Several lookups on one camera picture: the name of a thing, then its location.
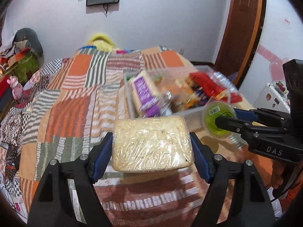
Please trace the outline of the green jelly cup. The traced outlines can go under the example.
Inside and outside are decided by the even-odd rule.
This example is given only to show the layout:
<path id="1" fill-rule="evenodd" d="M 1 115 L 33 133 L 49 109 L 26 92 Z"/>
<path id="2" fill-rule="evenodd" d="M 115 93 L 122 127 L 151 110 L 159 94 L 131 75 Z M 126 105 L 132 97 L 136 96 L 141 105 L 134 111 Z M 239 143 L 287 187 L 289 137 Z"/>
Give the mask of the green jelly cup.
<path id="1" fill-rule="evenodd" d="M 202 110 L 202 124 L 211 137 L 219 139 L 231 135 L 228 123 L 229 118 L 237 118 L 234 108 L 221 100 L 210 100 Z"/>

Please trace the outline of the red snack packet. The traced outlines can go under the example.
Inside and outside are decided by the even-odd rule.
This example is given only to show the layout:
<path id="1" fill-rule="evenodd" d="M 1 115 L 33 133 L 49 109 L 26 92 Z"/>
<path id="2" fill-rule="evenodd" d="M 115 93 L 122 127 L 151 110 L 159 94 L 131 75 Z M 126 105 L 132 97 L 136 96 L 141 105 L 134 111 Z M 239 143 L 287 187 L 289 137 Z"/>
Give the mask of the red snack packet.
<path id="1" fill-rule="evenodd" d="M 214 97 L 229 104 L 242 102 L 238 89 L 220 72 L 193 72 L 188 77 L 203 89 L 207 97 Z"/>

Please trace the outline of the purple wafer biscuit pack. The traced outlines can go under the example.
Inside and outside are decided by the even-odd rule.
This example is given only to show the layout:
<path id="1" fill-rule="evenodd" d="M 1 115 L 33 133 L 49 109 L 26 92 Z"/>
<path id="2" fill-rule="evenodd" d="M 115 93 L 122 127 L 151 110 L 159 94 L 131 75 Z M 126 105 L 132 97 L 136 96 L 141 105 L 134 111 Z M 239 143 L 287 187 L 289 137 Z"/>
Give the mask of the purple wafer biscuit pack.
<path id="1" fill-rule="evenodd" d="M 162 94 L 158 91 L 147 71 L 141 71 L 128 81 L 136 112 L 147 118 L 160 115 L 158 102 Z"/>

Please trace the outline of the beige cake block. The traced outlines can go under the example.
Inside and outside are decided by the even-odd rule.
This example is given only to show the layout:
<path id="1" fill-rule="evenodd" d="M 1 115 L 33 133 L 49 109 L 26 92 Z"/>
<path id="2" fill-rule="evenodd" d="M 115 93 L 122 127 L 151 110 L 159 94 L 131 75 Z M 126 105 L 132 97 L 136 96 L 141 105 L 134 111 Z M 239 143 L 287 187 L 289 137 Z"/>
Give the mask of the beige cake block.
<path id="1" fill-rule="evenodd" d="M 112 168 L 122 173 L 153 173 L 194 163 L 190 133 L 181 116 L 124 119 L 116 122 Z"/>

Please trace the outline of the white sticker-covered appliance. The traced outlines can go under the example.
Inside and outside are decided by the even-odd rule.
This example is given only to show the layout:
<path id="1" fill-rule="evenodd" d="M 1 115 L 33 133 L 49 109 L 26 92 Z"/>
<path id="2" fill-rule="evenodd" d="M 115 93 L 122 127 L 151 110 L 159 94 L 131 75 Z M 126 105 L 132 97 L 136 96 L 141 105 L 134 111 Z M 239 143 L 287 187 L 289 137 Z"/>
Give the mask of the white sticker-covered appliance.
<path id="1" fill-rule="evenodd" d="M 290 113 L 288 97 L 277 84 L 267 83 L 254 102 L 253 107 Z"/>

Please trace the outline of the clear plastic storage bin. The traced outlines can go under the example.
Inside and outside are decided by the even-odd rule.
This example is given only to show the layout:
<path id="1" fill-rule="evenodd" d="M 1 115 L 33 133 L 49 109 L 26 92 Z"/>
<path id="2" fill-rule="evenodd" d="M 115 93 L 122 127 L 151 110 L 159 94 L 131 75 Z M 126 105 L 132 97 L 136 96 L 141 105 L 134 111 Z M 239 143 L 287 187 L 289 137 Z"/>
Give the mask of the clear plastic storage bin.
<path id="1" fill-rule="evenodd" d="M 220 72 L 208 66 L 170 67 L 152 70 L 125 70 L 123 80 L 126 89 L 126 103 L 131 119 L 147 118 L 151 110 L 142 110 L 134 81 L 142 78 L 147 91 L 156 101 L 157 116 L 182 116 L 190 131 L 202 128 L 202 111 L 210 97 L 204 89 L 191 79 L 191 74 L 203 73 L 207 79 L 219 87 L 219 92 L 211 96 L 235 105 L 242 101 L 237 88 Z"/>

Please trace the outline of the brown wooden door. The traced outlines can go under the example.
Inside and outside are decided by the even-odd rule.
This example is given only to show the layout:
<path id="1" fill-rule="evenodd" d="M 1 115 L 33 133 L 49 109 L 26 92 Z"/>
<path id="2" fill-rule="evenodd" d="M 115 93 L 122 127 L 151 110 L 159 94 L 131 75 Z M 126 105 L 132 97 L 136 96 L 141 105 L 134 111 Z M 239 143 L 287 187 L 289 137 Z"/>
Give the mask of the brown wooden door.
<path id="1" fill-rule="evenodd" d="M 240 88 L 255 56 L 266 13 L 266 0 L 230 0 L 214 68 Z"/>

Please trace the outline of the patchwork bedspread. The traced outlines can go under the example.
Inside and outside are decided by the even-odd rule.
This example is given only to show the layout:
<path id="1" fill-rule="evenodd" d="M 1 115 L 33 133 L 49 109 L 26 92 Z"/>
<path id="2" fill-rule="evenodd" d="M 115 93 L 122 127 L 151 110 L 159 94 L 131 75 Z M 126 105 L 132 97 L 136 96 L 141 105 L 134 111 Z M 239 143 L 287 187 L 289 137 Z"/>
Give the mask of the patchwork bedspread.
<path id="1" fill-rule="evenodd" d="M 126 70 L 195 71 L 179 53 L 163 47 L 127 54 L 82 48 L 36 72 L 24 99 L 1 125 L 1 191 L 23 221 L 47 164 L 88 153 L 129 117 Z M 108 166 L 94 186 L 114 226 L 190 226 L 208 185 L 194 166 L 152 174 L 123 174 Z"/>

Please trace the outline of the pink plush toy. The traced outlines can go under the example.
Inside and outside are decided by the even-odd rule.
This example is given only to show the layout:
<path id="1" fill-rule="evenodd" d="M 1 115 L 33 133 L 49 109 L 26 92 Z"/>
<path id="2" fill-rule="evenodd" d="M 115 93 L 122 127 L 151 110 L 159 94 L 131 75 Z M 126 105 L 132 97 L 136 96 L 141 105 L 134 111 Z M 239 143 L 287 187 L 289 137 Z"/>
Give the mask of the pink plush toy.
<path id="1" fill-rule="evenodd" d="M 12 89 L 12 96 L 15 100 L 19 100 L 22 97 L 23 86 L 20 84 L 16 76 L 10 76 L 7 83 Z"/>

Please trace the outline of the clutter pile with boxes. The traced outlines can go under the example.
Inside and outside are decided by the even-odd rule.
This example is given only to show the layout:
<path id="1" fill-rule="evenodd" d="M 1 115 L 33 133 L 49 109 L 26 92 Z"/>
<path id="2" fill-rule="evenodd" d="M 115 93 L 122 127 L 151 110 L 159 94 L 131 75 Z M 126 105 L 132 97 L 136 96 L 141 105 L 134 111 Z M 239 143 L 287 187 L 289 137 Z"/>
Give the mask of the clutter pile with boxes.
<path id="1" fill-rule="evenodd" d="M 14 100 L 7 83 L 16 76 L 24 86 L 42 65 L 44 50 L 37 33 L 31 28 L 18 30 L 7 47 L 1 49 L 1 113 Z"/>

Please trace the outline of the yellow pillow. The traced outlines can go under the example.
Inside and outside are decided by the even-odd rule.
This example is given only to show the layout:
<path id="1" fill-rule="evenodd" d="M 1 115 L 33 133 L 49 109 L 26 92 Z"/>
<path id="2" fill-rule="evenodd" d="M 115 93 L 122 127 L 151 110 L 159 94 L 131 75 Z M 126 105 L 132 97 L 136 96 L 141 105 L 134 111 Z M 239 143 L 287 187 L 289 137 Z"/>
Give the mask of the yellow pillow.
<path id="1" fill-rule="evenodd" d="M 98 50 L 104 52 L 115 52 L 118 49 L 109 36 L 100 32 L 93 34 L 86 45 L 95 46 Z"/>

